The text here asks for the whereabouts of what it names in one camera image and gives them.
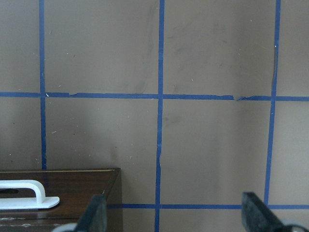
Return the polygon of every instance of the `white handle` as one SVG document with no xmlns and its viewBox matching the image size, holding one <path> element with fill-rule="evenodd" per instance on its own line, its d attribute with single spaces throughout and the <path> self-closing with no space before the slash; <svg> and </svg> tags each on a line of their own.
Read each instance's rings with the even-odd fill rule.
<svg viewBox="0 0 309 232">
<path fill-rule="evenodd" d="M 46 197 L 44 186 L 36 180 L 0 180 L 0 189 L 32 189 L 35 198 L 2 198 L 1 209 L 42 209 L 51 208 L 60 201 L 58 197 Z"/>
</svg>

